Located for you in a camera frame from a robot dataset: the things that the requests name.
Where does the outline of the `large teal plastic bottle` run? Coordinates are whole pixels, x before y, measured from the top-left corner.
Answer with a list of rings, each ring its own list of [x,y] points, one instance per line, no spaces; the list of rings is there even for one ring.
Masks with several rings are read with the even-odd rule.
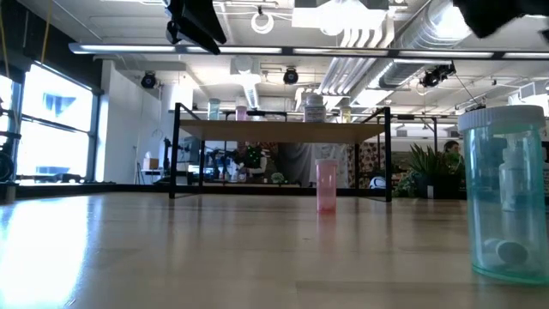
[[[546,228],[544,152],[546,125],[540,106],[496,106],[458,118],[463,137],[468,238],[475,272],[509,282],[549,285],[549,236]],[[515,211],[500,201],[499,166],[506,135],[522,138],[527,191]]]

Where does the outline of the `pink medicine bottle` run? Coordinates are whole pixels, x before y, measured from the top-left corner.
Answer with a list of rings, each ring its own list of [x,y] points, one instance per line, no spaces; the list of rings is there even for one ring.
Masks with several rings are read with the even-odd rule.
[[[336,210],[338,163],[331,159],[316,160],[317,166],[317,211],[334,213]]]

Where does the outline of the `long overhead light bar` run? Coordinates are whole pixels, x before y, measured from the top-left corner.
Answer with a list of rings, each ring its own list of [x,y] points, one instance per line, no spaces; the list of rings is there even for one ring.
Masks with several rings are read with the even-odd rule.
[[[209,51],[195,45],[114,45],[70,43],[74,54],[122,55],[208,55]],[[549,51],[481,51],[481,50],[411,50],[350,47],[294,47],[227,45],[219,48],[220,55],[284,56],[320,58],[393,58],[471,61],[549,61]]]

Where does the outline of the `person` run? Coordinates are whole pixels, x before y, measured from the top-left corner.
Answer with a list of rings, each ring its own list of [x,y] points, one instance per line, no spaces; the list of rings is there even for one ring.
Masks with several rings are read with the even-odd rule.
[[[279,149],[275,142],[239,142],[237,153],[239,172],[246,175],[249,183],[269,182],[278,172],[276,159]]]
[[[461,171],[463,168],[463,158],[460,152],[460,144],[457,141],[449,140],[444,144],[443,150],[449,167],[455,172]]]

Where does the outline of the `tripod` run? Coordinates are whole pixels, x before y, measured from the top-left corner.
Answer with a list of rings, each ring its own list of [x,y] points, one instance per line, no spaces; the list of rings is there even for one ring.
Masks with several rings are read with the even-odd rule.
[[[144,179],[142,176],[142,167],[141,163],[138,158],[138,147],[134,146],[134,153],[135,153],[135,171],[134,171],[134,184],[135,185],[143,185]]]

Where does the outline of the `white corrugated ducts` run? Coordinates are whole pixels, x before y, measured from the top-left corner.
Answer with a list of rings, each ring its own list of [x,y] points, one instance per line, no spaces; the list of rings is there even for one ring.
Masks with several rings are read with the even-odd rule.
[[[340,47],[387,47],[395,37],[395,24],[387,18],[374,29],[346,28]],[[348,94],[357,80],[368,70],[366,58],[333,58],[317,89],[319,94]]]

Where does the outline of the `grey hanging cloth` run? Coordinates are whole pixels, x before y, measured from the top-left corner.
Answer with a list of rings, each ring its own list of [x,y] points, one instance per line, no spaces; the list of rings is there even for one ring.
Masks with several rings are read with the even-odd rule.
[[[316,182],[316,144],[279,143],[279,171],[291,183],[312,187]]]

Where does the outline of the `green plant black pot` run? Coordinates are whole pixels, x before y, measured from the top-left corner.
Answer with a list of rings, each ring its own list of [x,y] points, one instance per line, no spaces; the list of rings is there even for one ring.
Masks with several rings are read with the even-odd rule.
[[[411,146],[408,172],[392,190],[393,197],[461,199],[465,183],[465,162],[456,152],[439,152],[432,147]]]

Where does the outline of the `white patterned hanging cloth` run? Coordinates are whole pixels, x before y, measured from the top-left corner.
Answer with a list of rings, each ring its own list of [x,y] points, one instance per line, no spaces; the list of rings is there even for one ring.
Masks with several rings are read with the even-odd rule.
[[[317,182],[317,160],[331,159],[338,163],[336,183],[338,188],[348,187],[348,158],[347,145],[336,143],[313,143],[311,151],[310,182]]]

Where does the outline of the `large window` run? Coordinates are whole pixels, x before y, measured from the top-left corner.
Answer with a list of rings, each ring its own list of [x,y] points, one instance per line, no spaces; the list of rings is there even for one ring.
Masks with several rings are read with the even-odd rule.
[[[42,182],[63,174],[87,175],[96,96],[90,88],[33,64],[16,82],[0,75],[0,131],[12,141],[13,179]]]

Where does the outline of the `dark patterned hanging cloth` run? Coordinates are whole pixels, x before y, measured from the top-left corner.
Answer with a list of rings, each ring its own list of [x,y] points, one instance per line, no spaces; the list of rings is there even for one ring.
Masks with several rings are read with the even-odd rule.
[[[359,145],[359,188],[370,187],[377,176],[385,176],[385,143],[362,142]],[[347,178],[350,188],[355,187],[355,146],[347,146]]]

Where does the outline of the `black equipment with wheel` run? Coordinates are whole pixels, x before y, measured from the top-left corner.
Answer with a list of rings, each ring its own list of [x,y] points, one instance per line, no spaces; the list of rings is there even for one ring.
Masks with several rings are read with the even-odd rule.
[[[12,203],[15,200],[17,183],[13,180],[14,147],[20,139],[19,133],[0,129],[0,204]]]

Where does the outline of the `silver air duct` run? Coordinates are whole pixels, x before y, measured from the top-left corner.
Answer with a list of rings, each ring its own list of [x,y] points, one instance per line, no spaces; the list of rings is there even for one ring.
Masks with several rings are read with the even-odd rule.
[[[395,41],[396,49],[446,49],[459,45],[471,30],[451,0],[431,0]],[[398,88],[424,67],[398,63],[395,59],[379,76],[380,88]]]

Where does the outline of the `black frame wooden shelf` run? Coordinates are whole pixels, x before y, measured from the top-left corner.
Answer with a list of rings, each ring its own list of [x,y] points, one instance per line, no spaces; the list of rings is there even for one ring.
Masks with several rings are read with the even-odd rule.
[[[190,109],[181,103],[175,105],[172,125],[172,152],[169,182],[169,198],[178,193],[225,194],[225,195],[271,195],[271,196],[312,196],[311,188],[248,186],[248,185],[208,185],[204,184],[205,142],[283,142],[283,143],[345,143],[354,148],[354,187],[339,189],[338,194],[344,197],[383,197],[384,201],[392,201],[392,184],[389,180],[392,167],[391,136],[389,108],[384,108],[374,115],[383,115],[383,124],[371,124],[368,117],[359,124],[334,123],[304,123],[304,122],[253,122],[229,120],[201,120]],[[179,132],[183,130],[196,137],[200,142],[199,176],[197,186],[182,186],[177,184],[177,142]],[[361,189],[359,187],[359,146],[362,142],[384,134],[385,142],[385,190]]]

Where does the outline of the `black metal frame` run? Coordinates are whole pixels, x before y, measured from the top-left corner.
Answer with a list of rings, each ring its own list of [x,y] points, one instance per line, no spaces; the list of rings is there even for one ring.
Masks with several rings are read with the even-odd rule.
[[[428,139],[432,137],[435,142],[438,139],[438,121],[436,117],[390,113],[385,116],[376,116],[376,119],[379,124],[385,124],[389,127],[386,130],[386,135],[394,130],[395,136],[399,138]],[[408,132],[409,130],[428,130],[429,133],[419,136],[404,134],[404,131]]]

